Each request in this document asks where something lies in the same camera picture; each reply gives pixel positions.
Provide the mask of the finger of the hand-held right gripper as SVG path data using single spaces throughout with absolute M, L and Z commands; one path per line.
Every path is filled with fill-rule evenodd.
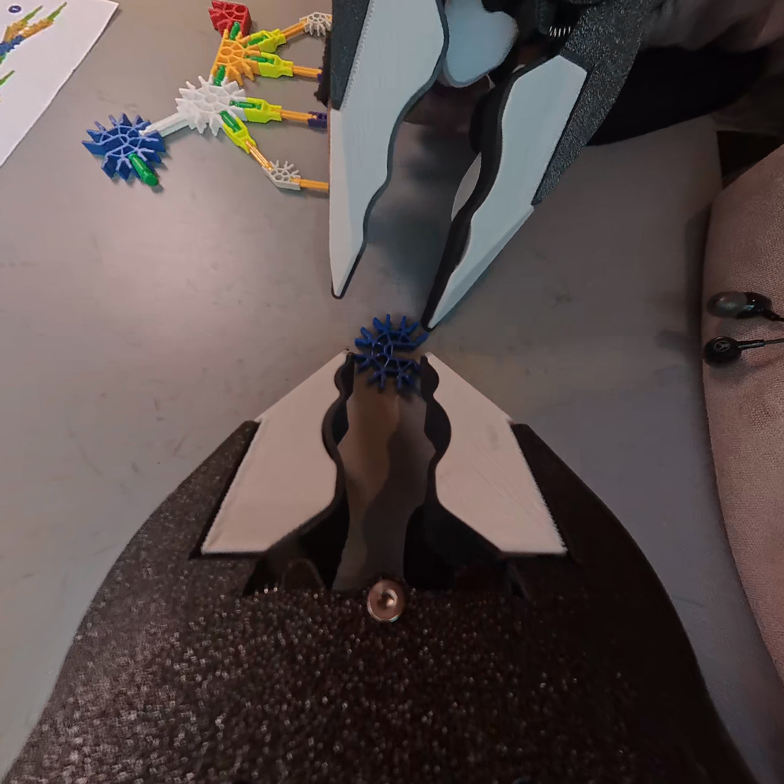
M 330 37 L 328 255 L 345 295 L 390 182 L 397 131 L 436 81 L 448 26 L 439 1 L 335 1 Z
M 517 69 L 483 122 L 477 178 L 452 218 L 421 316 L 434 329 L 532 215 L 586 70 L 562 56 Z

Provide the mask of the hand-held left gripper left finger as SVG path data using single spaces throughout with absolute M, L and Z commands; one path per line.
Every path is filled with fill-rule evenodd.
M 250 590 L 283 586 L 301 562 L 333 587 L 350 523 L 338 445 L 353 388 L 354 355 L 344 350 L 255 419 L 201 538 L 203 557 L 256 561 Z

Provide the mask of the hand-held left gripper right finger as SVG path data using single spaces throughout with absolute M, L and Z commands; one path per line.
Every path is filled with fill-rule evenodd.
M 523 587 L 520 560 L 566 546 L 512 419 L 456 371 L 426 353 L 420 391 L 434 447 L 426 494 L 406 530 L 411 587 Z

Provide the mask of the blue snowflake connector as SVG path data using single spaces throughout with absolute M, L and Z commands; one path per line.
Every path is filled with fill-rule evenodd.
M 367 383 L 384 391 L 391 381 L 397 393 L 417 387 L 420 364 L 414 352 L 427 340 L 427 333 L 419 329 L 417 321 L 408 322 L 406 316 L 394 322 L 390 314 L 385 319 L 374 318 L 370 328 L 361 327 L 354 341 L 354 366 L 358 374 L 368 373 Z
M 88 152 L 101 159 L 102 171 L 109 178 L 119 177 L 123 181 L 138 178 L 129 163 L 131 153 L 139 154 L 154 171 L 155 165 L 162 164 L 166 145 L 160 132 L 148 132 L 149 121 L 140 115 L 132 119 L 123 113 L 119 118 L 111 116 L 109 123 L 106 127 L 96 122 L 96 129 L 87 129 L 89 139 L 82 142 Z

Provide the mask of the multicoloured construction toy model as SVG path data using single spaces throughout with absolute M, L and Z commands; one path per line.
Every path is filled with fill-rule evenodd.
M 298 112 L 266 100 L 249 96 L 245 81 L 256 77 L 307 78 L 321 80 L 320 68 L 301 67 L 281 58 L 277 52 L 293 39 L 302 36 L 325 38 L 332 30 L 332 15 L 313 12 L 285 29 L 251 30 L 250 11 L 236 2 L 212 2 L 211 22 L 221 33 L 221 41 L 209 76 L 199 83 L 187 83 L 176 99 L 176 111 L 143 130 L 144 136 L 157 133 L 169 136 L 182 129 L 214 136 L 224 132 L 228 139 L 247 153 L 263 169 L 268 179 L 280 190 L 318 191 L 327 194 L 325 181 L 304 178 L 291 163 L 270 161 L 252 137 L 248 123 L 295 123 L 312 130 L 325 131 L 328 116 L 324 112 Z

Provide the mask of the person's right forearm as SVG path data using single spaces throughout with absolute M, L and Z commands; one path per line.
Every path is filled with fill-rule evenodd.
M 734 53 L 770 48 L 782 55 L 782 1 L 655 2 L 650 18 L 642 50 L 717 44 Z

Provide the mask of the grey desk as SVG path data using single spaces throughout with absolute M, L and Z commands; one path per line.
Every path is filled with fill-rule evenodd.
M 161 191 L 108 180 L 95 120 L 155 120 L 205 74 L 207 2 L 122 2 L 2 166 L 2 774 L 131 536 L 244 420 L 390 313 L 419 319 L 473 156 L 402 125 L 347 295 L 328 204 L 222 137 L 169 143 Z M 735 743 L 782 782 L 782 686 L 724 532 L 702 402 L 702 250 L 720 191 L 701 118 L 589 148 L 427 339 L 620 519 Z

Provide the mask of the person's beige jacket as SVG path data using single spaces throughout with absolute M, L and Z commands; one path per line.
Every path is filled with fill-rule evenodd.
M 782 315 L 783 149 L 714 200 L 703 265 L 702 338 L 774 340 L 702 379 L 720 506 L 742 587 L 783 679 L 782 321 L 719 313 L 719 295 L 756 293 Z

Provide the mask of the white instruction sheet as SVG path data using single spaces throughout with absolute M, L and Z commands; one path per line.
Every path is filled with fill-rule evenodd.
M 1 2 L 1 162 L 82 63 L 118 8 L 109 1 Z

